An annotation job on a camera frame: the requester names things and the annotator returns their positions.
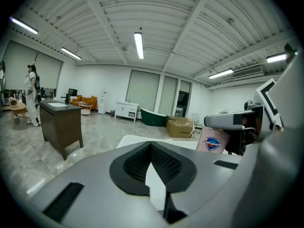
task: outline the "marble floor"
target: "marble floor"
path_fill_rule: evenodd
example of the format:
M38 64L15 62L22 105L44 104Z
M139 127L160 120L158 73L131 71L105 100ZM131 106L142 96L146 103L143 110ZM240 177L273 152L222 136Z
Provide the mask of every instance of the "marble floor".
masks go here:
M45 142L41 127L26 125L21 117L15 118L12 129L10 112L0 118L0 171L2 178L13 192L30 199L43 185L81 159L115 149L125 135L156 139L198 141L195 132L191 138L171 138L165 127L152 127L138 120L111 117L92 112L81 116L84 147L79 142L66 148L67 160Z

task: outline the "ceiling light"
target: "ceiling light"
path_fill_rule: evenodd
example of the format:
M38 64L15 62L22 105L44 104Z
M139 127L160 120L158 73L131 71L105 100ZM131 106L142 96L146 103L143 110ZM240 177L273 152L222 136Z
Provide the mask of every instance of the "ceiling light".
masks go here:
M37 34L37 33L38 33L38 30L34 29L33 27L27 25L27 24L24 23L24 22L21 22L21 21L18 20L18 19L14 19L14 18L10 17L10 20L11 20L12 22L14 22L14 23L16 23L16 24L22 26L23 28L29 30L30 32L33 32L34 34Z
M143 35L140 32L134 33L136 48L137 48L137 54L139 59L143 59Z
M232 73L233 73L233 70L232 69L228 69L228 70L225 70L223 72L211 75L208 78L213 79L213 78L221 77L221 76L224 76L226 74L232 74Z
M71 56L76 57L77 59L81 60L81 57L79 57L79 56L77 56L76 54L74 54L73 52L71 52L71 51L65 49L64 47L61 48L61 50L65 51L66 53L70 54Z
M267 62L268 63L273 63L273 62L277 62L277 61L281 61L281 60L286 60L286 54L285 53L280 53L280 54L276 54L276 55L267 57Z

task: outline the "white vanity cabinet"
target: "white vanity cabinet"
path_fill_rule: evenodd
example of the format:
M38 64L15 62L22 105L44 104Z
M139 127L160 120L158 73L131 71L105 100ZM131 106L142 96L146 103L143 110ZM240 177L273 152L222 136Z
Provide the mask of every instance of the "white vanity cabinet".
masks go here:
M117 102L115 108L115 117L122 116L136 120L137 108L139 104L129 102Z

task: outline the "ceiling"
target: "ceiling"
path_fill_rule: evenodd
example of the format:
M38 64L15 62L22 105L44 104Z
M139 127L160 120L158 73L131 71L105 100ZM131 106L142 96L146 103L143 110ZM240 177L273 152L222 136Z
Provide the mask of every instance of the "ceiling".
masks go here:
M77 64L148 67L209 86L232 77L208 76L250 64L260 63L265 75L282 73L286 63L265 64L266 57L287 42L300 45L272 0L25 0L14 16L38 34L13 23L11 30L58 53L75 52ZM142 32L144 60L134 32Z

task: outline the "person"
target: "person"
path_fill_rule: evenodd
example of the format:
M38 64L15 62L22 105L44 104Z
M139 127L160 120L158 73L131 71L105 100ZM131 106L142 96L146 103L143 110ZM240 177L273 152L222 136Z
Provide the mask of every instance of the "person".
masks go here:
M35 89L35 81L37 77L36 67L35 65L28 65L28 75L24 82L25 84L25 100L27 104L27 110L29 115L29 122L33 124L34 127L38 127L39 124L37 122L37 111L35 107L35 99L36 99L36 89Z
M3 90L5 88L4 73L5 73L5 63L4 61L2 61L0 63L0 118L2 117L2 105L4 104L4 97L3 97Z

